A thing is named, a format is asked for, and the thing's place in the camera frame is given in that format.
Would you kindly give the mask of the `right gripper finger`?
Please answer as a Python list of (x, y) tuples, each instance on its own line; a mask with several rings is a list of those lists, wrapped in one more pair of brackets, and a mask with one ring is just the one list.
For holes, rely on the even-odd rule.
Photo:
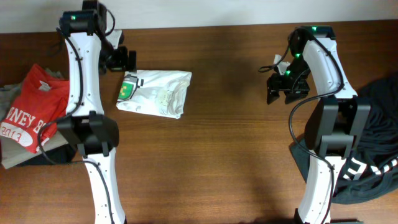
[(267, 92), (267, 104), (270, 105), (271, 103), (275, 102), (275, 100), (278, 100), (280, 97), (279, 92), (278, 91), (274, 91), (274, 90), (269, 90)]
[(293, 103), (295, 101), (304, 99), (306, 97), (307, 97), (307, 93), (306, 92), (304, 92), (304, 93), (302, 93), (302, 92), (298, 92), (298, 93), (285, 92), (285, 101), (284, 101), (284, 103), (286, 105), (288, 105), (290, 103)]

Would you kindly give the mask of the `white t-shirt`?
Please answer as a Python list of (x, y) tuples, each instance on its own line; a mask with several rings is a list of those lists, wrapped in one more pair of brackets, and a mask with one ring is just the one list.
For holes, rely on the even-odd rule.
[(137, 70), (126, 72), (116, 107), (140, 114), (179, 119), (192, 72), (179, 70)]

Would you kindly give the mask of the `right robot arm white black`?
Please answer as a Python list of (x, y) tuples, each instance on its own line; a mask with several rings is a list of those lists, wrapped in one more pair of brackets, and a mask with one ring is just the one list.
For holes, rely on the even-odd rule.
[[(371, 110), (368, 101), (358, 98), (338, 58), (336, 36), (330, 26), (300, 26), (288, 36), (287, 52), (293, 61), (285, 70), (273, 65), (267, 80), (267, 103), (285, 94), (285, 103), (296, 102), (288, 126), (296, 146), (308, 154), (306, 188), (291, 223), (331, 223), (330, 210), (338, 177), (347, 158), (358, 147)], [(316, 100), (308, 119), (305, 144), (294, 134), (293, 117), (299, 107)]]

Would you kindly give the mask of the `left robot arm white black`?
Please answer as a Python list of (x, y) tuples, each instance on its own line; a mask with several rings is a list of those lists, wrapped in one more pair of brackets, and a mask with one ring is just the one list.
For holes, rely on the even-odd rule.
[(82, 156), (93, 201), (95, 223), (126, 223), (116, 178), (115, 158), (119, 129), (101, 103), (100, 74), (135, 72), (136, 52), (122, 45), (124, 35), (111, 40), (107, 33), (108, 9), (99, 1), (83, 1), (77, 11), (65, 11), (59, 33), (68, 49), (69, 94), (66, 115), (57, 129)]

